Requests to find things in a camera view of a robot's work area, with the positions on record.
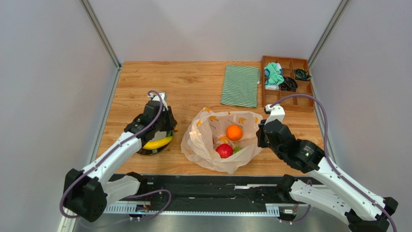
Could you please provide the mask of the yellow banana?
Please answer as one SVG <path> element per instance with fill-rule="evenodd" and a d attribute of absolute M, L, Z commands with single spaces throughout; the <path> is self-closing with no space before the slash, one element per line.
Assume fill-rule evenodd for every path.
<path fill-rule="evenodd" d="M 162 138 L 160 140 L 150 141 L 150 142 L 146 143 L 143 146 L 143 149 L 146 149 L 146 150 L 158 149 L 160 147 L 168 145 L 171 142 L 172 139 L 173 139 L 173 136 L 168 136 L 168 137 Z"/>

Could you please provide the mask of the green starfruit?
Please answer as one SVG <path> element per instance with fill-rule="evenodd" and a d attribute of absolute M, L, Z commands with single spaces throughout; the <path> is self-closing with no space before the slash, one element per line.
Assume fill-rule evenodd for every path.
<path fill-rule="evenodd" d="M 242 149 L 241 147 L 235 147 L 235 148 L 234 148 L 234 153 L 239 152 L 241 149 Z"/>

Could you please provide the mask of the orange fruit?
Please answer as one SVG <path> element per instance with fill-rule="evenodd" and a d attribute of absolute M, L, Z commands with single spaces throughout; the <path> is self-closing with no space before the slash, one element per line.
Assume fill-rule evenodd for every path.
<path fill-rule="evenodd" d="M 230 125 L 226 129 L 225 135 L 230 141 L 239 141 L 243 137 L 243 130 L 238 125 Z"/>

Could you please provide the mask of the banana print plastic bag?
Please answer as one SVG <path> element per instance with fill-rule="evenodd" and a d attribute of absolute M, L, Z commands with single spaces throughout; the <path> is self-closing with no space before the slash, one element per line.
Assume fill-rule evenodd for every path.
<path fill-rule="evenodd" d="M 252 111 L 213 112 L 203 108 L 184 133 L 181 152 L 189 161 L 203 168 L 233 174 L 263 150 L 257 146 L 256 137 L 258 123 L 262 119 Z M 231 125 L 242 129 L 243 136 L 239 141 L 231 141 L 226 136 L 226 129 Z M 221 144 L 240 150 L 228 158 L 221 158 L 216 151 Z"/>

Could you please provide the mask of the red apple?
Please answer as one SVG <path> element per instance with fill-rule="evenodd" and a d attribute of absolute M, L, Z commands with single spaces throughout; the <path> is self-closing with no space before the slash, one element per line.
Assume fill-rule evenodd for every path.
<path fill-rule="evenodd" d="M 221 144 L 216 148 L 220 158 L 226 159 L 233 155 L 234 149 L 229 144 Z"/>

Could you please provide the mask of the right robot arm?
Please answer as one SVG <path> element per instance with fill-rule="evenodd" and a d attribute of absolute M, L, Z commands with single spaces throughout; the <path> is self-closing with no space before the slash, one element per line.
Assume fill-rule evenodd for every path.
<path fill-rule="evenodd" d="M 262 120 L 256 135 L 259 147 L 270 148 L 288 166 L 308 174 L 332 191 L 318 190 L 286 174 L 277 183 L 278 198 L 321 209 L 340 219 L 352 232 L 386 232 L 389 227 L 397 231 L 392 215 L 398 202 L 374 194 L 347 176 L 315 143 L 296 139 L 277 119 Z"/>

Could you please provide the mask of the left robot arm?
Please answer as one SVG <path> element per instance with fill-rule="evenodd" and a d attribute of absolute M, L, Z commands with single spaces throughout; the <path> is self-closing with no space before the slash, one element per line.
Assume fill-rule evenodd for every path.
<path fill-rule="evenodd" d="M 177 125 L 163 94 L 147 102 L 143 113 L 128 124 L 118 140 L 95 161 L 65 176 L 59 210 L 66 218 L 96 221 L 106 207 L 136 194 L 143 183 L 139 174 L 129 173 L 110 181 L 114 172 L 158 134 L 167 134 Z"/>

